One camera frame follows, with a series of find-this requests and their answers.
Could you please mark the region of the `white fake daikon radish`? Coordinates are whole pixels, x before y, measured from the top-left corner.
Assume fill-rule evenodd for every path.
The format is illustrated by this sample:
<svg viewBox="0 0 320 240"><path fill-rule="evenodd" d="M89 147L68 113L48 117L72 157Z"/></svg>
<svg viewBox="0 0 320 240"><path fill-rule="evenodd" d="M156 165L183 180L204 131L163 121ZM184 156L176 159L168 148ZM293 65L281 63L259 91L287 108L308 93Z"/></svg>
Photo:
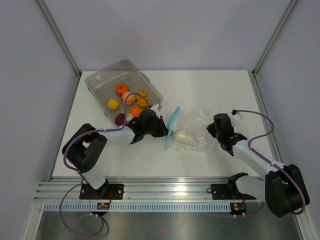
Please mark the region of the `white fake daikon radish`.
<svg viewBox="0 0 320 240"><path fill-rule="evenodd" d="M197 144L196 138L193 135L184 131L175 133L173 138L177 142L184 143L189 146L195 146Z"/></svg>

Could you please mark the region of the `clear zip top bag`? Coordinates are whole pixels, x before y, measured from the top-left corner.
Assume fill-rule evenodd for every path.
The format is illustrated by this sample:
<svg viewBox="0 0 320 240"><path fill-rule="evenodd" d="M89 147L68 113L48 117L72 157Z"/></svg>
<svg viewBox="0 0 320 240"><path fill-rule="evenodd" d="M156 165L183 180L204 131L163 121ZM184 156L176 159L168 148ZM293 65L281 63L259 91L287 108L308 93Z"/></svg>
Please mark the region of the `clear zip top bag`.
<svg viewBox="0 0 320 240"><path fill-rule="evenodd" d="M198 151L198 152L214 152L215 139L209 134L206 127L213 123L214 113L211 109L193 109L190 111L181 110L178 106L167 122L168 135L164 144L168 148L165 151ZM172 136L172 132L186 132L196 139L196 145L190 146L182 142L178 142Z"/></svg>

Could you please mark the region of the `orange fake orange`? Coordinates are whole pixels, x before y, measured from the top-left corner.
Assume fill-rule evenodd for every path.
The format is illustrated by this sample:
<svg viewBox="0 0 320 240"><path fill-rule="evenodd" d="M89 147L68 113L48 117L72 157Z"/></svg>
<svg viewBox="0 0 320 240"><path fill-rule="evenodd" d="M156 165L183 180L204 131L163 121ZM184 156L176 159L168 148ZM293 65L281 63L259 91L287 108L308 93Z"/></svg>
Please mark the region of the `orange fake orange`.
<svg viewBox="0 0 320 240"><path fill-rule="evenodd" d="M129 110L129 113L133 115L133 117L138 117L142 113L143 109L139 106L134 106Z"/></svg>

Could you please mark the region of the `yellow-orange fake pretzel cluster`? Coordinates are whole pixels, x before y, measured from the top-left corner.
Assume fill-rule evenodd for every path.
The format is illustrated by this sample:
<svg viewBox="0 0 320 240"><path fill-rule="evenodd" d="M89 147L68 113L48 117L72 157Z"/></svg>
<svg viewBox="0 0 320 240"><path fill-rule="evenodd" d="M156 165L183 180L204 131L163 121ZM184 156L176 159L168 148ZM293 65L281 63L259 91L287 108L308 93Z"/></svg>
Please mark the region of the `yellow-orange fake pretzel cluster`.
<svg viewBox="0 0 320 240"><path fill-rule="evenodd" d="M140 108L147 108L152 105L151 100L148 97L148 93L144 89L138 91L138 95L135 96L136 104Z"/></svg>

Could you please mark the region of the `purple fake fruit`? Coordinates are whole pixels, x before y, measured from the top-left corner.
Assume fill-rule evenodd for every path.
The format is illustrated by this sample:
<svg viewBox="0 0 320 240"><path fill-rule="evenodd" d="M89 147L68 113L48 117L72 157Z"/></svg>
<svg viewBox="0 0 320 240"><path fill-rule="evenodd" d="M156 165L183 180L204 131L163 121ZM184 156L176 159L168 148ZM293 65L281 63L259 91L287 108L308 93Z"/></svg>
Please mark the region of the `purple fake fruit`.
<svg viewBox="0 0 320 240"><path fill-rule="evenodd" d="M126 122L126 115L124 113L118 114L115 117L114 122L118 126L123 125Z"/></svg>

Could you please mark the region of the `pink fake peach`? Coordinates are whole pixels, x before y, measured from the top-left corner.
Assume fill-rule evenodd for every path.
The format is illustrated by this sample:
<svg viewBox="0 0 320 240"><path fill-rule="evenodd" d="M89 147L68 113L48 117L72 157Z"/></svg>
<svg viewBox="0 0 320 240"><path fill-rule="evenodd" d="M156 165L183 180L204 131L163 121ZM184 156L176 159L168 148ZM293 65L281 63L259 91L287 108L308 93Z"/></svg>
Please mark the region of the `pink fake peach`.
<svg viewBox="0 0 320 240"><path fill-rule="evenodd" d="M135 96L130 91L125 91L121 95L121 102L126 106L131 106L135 103Z"/></svg>

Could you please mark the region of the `yellow fake pear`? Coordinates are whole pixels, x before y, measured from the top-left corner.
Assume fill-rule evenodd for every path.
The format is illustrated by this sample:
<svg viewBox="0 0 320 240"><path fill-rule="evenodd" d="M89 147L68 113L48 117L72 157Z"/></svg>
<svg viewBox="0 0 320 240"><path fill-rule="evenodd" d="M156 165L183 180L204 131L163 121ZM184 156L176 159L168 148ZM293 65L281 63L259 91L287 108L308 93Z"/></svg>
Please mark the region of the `yellow fake pear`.
<svg viewBox="0 0 320 240"><path fill-rule="evenodd" d="M107 107L112 110L112 111L116 111L120 106L120 103L118 100L116 99L110 99L108 104L107 104Z"/></svg>

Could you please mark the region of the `red-orange fake pepper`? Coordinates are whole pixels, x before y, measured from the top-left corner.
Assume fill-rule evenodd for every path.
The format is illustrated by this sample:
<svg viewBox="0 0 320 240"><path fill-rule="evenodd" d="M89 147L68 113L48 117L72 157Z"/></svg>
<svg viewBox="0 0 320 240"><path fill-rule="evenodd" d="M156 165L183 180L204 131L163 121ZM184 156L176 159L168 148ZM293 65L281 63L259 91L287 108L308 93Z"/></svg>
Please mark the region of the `red-orange fake pepper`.
<svg viewBox="0 0 320 240"><path fill-rule="evenodd" d="M129 92L129 91L130 91L130 88L125 83L120 83L115 87L115 93L120 97L123 95L124 92Z"/></svg>

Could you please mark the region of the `clear grey plastic container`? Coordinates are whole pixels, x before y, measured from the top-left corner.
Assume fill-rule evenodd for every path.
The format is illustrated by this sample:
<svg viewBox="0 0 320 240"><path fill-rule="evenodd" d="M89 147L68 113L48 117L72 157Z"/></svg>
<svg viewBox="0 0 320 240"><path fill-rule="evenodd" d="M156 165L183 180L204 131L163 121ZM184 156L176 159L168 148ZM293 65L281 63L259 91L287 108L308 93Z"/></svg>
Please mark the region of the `clear grey plastic container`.
<svg viewBox="0 0 320 240"><path fill-rule="evenodd" d="M119 114L131 108L161 106L163 97L130 60L120 60L85 79L104 115L115 126Z"/></svg>

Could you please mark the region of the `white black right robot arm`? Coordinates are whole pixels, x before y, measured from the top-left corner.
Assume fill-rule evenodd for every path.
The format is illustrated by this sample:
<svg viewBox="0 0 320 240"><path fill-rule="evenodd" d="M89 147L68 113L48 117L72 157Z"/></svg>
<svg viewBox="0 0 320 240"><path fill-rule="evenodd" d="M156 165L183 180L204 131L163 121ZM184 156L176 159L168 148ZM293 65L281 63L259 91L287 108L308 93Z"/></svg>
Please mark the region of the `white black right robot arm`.
<svg viewBox="0 0 320 240"><path fill-rule="evenodd" d="M246 163L259 177L240 172L230 176L227 183L212 184L213 200L240 200L244 203L257 199L279 218L287 214L301 215L310 198L300 169L294 164L285 165L268 159L253 148L255 137L248 139L235 132L234 127L242 119L242 113L242 110L233 110L231 116L218 113L206 129L222 150Z"/></svg>

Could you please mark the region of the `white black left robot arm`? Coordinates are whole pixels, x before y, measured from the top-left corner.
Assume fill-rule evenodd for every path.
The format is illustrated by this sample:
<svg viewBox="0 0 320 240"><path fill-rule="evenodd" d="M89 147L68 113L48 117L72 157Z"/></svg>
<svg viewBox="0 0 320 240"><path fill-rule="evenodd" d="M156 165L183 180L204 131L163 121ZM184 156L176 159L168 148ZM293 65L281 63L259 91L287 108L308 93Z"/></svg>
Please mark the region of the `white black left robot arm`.
<svg viewBox="0 0 320 240"><path fill-rule="evenodd" d="M95 198L103 199L108 194L109 182L99 170L97 161L104 148L132 145L146 135L161 138L168 133L157 106L144 109L138 117L119 127L97 129L86 123L62 148L63 163L81 176Z"/></svg>

